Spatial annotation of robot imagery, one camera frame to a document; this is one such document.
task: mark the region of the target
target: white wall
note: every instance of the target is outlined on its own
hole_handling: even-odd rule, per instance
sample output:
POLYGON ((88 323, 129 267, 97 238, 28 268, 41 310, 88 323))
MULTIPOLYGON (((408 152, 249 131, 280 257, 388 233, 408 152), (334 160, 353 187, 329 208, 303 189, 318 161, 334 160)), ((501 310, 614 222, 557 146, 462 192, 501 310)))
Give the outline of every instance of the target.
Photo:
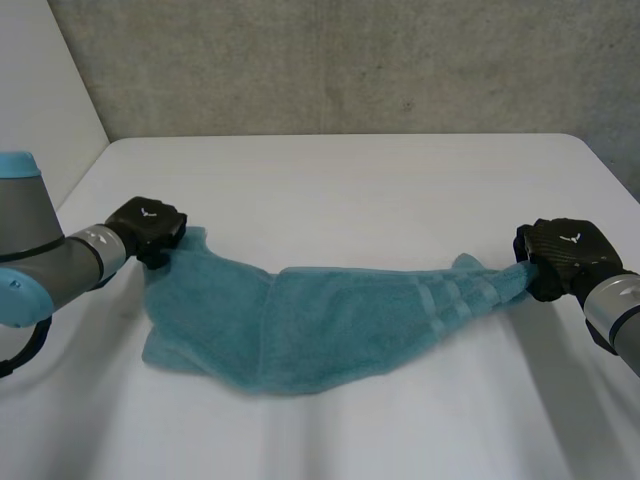
POLYGON ((57 207, 108 144, 46 0, 0 0, 0 150, 28 150, 57 207))

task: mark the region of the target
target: gray concrete wall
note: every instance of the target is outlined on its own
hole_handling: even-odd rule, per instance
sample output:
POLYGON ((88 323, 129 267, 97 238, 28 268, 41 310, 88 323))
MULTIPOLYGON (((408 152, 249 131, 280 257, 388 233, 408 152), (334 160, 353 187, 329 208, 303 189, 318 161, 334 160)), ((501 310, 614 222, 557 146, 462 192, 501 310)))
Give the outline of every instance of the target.
POLYGON ((565 132, 640 198, 638 0, 49 3, 112 140, 565 132))

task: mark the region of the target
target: crumpled towel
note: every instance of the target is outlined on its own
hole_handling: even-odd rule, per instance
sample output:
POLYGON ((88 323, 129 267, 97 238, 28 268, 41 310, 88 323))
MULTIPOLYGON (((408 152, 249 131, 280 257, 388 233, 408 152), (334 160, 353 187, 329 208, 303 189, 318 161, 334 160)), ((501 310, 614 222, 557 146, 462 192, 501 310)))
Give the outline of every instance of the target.
POLYGON ((145 362, 250 393, 302 394, 389 372, 472 318, 526 297, 528 262, 487 270, 286 268, 272 275, 212 253, 190 227, 171 262, 146 270, 145 362))

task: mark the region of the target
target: white table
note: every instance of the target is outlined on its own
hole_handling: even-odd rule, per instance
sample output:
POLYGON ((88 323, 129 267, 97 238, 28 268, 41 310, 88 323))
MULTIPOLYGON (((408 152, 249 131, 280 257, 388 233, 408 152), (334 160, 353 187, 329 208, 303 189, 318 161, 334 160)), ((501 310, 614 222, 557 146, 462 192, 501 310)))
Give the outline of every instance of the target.
MULTIPOLYGON (((565 135, 124 140, 71 193, 63 227, 134 195, 273 272, 435 269, 463 251, 502 268, 517 226, 561 216, 595 222, 640 270, 640 206, 565 135)), ((529 301, 389 375, 287 398, 143 364, 142 292, 130 261, 0 381, 1 478, 640 478, 640 380, 592 343, 575 300, 529 301)))

